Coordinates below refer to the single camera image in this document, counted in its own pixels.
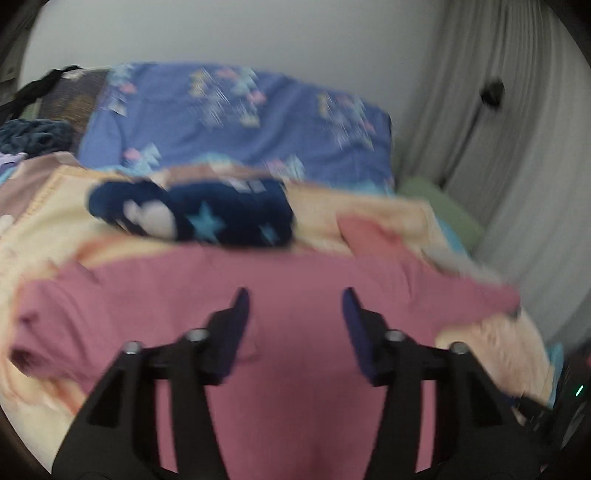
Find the black device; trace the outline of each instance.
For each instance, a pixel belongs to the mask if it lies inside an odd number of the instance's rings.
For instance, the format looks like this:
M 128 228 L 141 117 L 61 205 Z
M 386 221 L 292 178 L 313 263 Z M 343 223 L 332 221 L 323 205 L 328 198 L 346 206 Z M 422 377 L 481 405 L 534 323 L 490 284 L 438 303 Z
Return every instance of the black device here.
M 380 314 L 363 309 L 352 289 L 343 293 L 342 307 L 361 372 L 374 387 L 387 388 L 363 480 L 590 478 L 582 469 L 572 476 L 558 476 L 567 471 L 565 462 L 570 462 L 573 472 L 581 460 L 578 449 L 570 453 L 563 449 L 540 475 L 545 454 L 540 439 L 545 436 L 532 426 L 540 423 L 544 416 L 539 413 L 545 410 L 528 405 L 532 416 L 522 427 L 465 344 L 455 343 L 450 350 L 418 345 L 404 332 L 389 330 Z M 176 343 L 147 349 L 138 342 L 126 343 L 72 424 L 53 464 L 53 476 L 57 480 L 229 480 L 204 386 L 219 385 L 230 374 L 248 310 L 249 295 L 243 289 L 231 308 L 213 314 L 206 328 L 191 330 Z M 168 379 L 171 385 L 178 473 L 161 468 L 158 461 L 157 379 Z M 437 383 L 436 437 L 433 466 L 415 473 L 424 380 Z M 545 418 L 546 429 L 553 415 Z M 588 417 L 584 423 L 590 423 Z M 585 448 L 590 439 L 583 435 L 576 446 Z

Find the green object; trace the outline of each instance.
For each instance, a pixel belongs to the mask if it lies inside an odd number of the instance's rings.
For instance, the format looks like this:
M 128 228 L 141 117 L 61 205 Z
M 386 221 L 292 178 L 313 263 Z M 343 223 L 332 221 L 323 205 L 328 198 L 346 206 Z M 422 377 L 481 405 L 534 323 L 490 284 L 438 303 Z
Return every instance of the green object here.
M 476 248 L 482 240 L 485 228 L 474 220 L 459 203 L 427 179 L 422 177 L 406 178 L 400 185 L 397 194 L 427 200 L 435 215 L 452 227 L 469 252 Z

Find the patterned dark fabric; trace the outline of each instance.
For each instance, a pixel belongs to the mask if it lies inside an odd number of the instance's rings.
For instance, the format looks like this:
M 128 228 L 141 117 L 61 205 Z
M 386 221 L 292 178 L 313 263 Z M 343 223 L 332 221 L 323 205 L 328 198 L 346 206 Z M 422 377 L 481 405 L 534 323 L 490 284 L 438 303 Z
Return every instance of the patterned dark fabric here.
M 109 69 L 71 72 L 60 79 L 55 88 L 43 98 L 38 118 L 66 120 L 74 128 L 70 151 L 77 153 L 86 133 L 96 99 L 105 84 Z

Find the curtain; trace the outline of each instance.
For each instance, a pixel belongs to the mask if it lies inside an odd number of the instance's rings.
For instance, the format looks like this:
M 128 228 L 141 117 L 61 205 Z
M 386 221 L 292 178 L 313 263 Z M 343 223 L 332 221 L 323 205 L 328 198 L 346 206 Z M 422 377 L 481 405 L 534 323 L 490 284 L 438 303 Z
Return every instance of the curtain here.
M 540 119 L 476 257 L 520 287 L 545 340 L 579 343 L 591 325 L 591 68 L 548 12 Z
M 548 15 L 538 0 L 450 0 L 431 71 L 398 142 L 397 176 L 420 175 L 487 225 L 511 185 L 539 117 L 547 79 Z M 480 89 L 500 77 L 502 109 Z

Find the silver bolt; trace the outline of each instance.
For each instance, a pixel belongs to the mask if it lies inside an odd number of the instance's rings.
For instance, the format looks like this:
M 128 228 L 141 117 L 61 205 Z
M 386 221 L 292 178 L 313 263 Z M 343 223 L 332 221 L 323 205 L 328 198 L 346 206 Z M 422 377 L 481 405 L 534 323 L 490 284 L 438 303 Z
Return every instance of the silver bolt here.
M 388 342 L 402 342 L 406 338 L 406 334 L 400 330 L 388 330 L 386 332 L 386 340 Z
M 185 338 L 189 342 L 203 342 L 208 336 L 209 332 L 205 328 L 195 328 L 185 334 Z
M 123 346 L 123 351 L 128 355 L 136 355 L 142 351 L 142 344 L 139 342 L 127 342 Z
M 470 347 L 468 347 L 464 342 L 453 342 L 450 350 L 456 355 L 464 355 L 470 351 Z

